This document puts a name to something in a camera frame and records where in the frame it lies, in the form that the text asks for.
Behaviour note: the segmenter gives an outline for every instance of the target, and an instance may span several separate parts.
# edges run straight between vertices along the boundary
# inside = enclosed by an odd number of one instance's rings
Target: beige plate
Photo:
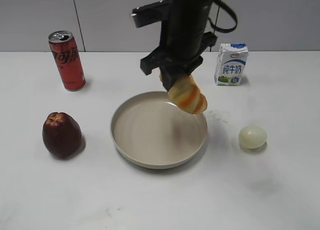
[[[124,102],[113,115],[110,130],[126,159],[164,169],[190,160],[205,142],[208,128],[203,114],[180,110],[167,92],[148,92]]]

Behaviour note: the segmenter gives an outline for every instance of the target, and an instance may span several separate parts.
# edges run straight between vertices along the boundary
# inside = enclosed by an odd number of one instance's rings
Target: red soda can
[[[49,35],[49,45],[64,87],[70,91],[82,88],[86,80],[73,34],[53,32]]]

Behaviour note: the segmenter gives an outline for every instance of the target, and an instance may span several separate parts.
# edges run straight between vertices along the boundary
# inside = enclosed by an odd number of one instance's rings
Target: white egg
[[[266,140],[266,131],[258,126],[246,126],[239,132],[239,143],[247,149],[261,147]]]

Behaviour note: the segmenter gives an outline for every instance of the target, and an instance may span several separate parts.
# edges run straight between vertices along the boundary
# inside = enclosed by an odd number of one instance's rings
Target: white milk box
[[[245,44],[220,44],[214,81],[218,86],[240,85],[248,48]]]

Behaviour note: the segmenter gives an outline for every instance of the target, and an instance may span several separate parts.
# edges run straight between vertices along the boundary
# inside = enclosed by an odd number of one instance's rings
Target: black cable
[[[229,29],[224,29],[224,28],[220,28],[217,26],[217,20],[218,18],[216,18],[215,20],[215,24],[212,22],[211,18],[208,18],[208,21],[210,23],[210,26],[211,28],[213,29],[213,33],[215,33],[216,31],[220,32],[220,33],[230,33],[232,31],[234,31],[237,26],[238,26],[238,18],[237,18],[237,15],[235,14],[235,12],[229,7],[226,5],[226,3],[222,2],[221,0],[213,0],[213,2],[219,6],[218,10],[220,9],[220,7],[228,13],[228,15],[234,20],[235,22],[235,26],[232,27],[232,28],[229,28]]]

